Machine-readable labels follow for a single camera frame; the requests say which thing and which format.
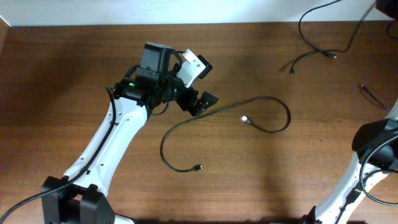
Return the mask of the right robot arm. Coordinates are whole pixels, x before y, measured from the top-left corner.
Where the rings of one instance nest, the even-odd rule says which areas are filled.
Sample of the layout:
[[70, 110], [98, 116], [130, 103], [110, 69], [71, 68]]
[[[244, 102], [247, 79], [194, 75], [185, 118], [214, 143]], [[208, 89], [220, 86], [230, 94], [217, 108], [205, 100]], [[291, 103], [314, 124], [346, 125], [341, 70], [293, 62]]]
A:
[[397, 173], [397, 105], [389, 109], [377, 102], [388, 115], [360, 127], [353, 139], [353, 155], [343, 177], [323, 202], [301, 218], [301, 223], [347, 223], [366, 197], [381, 205], [397, 206], [396, 202], [381, 200], [369, 193], [389, 174]]

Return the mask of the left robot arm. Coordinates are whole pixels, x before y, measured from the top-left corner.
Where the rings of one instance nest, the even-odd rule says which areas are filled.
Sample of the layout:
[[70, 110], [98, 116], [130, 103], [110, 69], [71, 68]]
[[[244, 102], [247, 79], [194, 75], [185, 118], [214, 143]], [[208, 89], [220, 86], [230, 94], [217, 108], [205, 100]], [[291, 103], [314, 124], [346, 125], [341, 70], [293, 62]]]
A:
[[184, 52], [152, 42], [144, 46], [139, 65], [131, 67], [110, 92], [106, 117], [89, 145], [61, 179], [48, 177], [42, 190], [45, 223], [133, 223], [114, 212], [107, 200], [118, 164], [137, 132], [162, 103], [177, 102], [192, 116], [217, 103], [208, 92], [192, 87], [212, 69], [191, 50]]

